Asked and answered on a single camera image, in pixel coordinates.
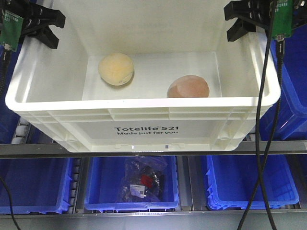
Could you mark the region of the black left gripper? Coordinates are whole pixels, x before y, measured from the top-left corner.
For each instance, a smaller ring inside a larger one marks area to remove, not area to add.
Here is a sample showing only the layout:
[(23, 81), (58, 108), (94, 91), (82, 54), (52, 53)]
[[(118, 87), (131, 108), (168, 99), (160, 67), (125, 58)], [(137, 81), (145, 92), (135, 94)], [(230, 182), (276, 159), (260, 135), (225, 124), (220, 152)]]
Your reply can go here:
[(41, 6), (29, 0), (2, 0), (0, 2), (0, 31), (3, 28), (5, 10), (24, 19), (19, 44), (28, 36), (36, 38), (51, 49), (58, 48), (59, 39), (53, 34), (50, 26), (64, 27), (66, 17), (61, 11)]

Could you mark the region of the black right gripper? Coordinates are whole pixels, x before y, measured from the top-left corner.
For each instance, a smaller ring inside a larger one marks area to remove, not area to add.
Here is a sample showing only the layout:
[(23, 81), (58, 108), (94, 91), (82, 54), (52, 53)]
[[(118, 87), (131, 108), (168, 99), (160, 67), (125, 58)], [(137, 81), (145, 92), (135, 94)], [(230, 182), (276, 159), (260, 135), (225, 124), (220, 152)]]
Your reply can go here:
[[(226, 21), (236, 18), (235, 23), (227, 30), (227, 40), (234, 42), (256, 27), (269, 31), (274, 20), (277, 0), (233, 0), (224, 7)], [(293, 26), (295, 29), (307, 24), (307, 2), (293, 0)]]

